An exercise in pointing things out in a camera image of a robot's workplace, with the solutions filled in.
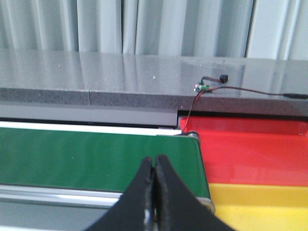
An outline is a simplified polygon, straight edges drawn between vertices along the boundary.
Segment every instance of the wire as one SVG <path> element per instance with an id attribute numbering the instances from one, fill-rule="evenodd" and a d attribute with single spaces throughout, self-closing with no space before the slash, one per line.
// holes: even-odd
<path id="1" fill-rule="evenodd" d="M 197 102 L 197 100 L 200 98 L 200 96 L 201 96 L 203 93 L 204 93 L 204 90 L 199 91 L 198 94 L 196 95 L 196 97 L 194 98 L 193 103 L 192 103 L 192 105 L 191 105 L 191 108 L 190 108 L 190 110 L 189 110 L 188 116 L 187 116 L 187 118 L 186 118 L 185 127 L 184 127 L 184 129 L 182 130 L 182 133 L 185 131 L 185 129 L 186 129 L 186 127 L 187 127 L 187 124 L 188 124 L 189 118 L 190 118 L 190 116 L 191 116 L 191 112 L 192 112 L 192 110 L 193 110 L 194 104 Z"/>
<path id="2" fill-rule="evenodd" d="M 275 93 L 268 93 L 268 92 L 264 92 L 264 91 L 252 90 L 252 89 L 247 89 L 247 88 L 227 87 L 227 86 L 221 86 L 221 87 L 216 87 L 216 88 L 209 88 L 208 90 L 214 91 L 214 90 L 218 90 L 218 89 L 236 89 L 236 90 L 245 90 L 245 91 L 250 91 L 250 92 L 264 94 L 264 95 L 283 96 L 283 94 L 275 94 Z"/>

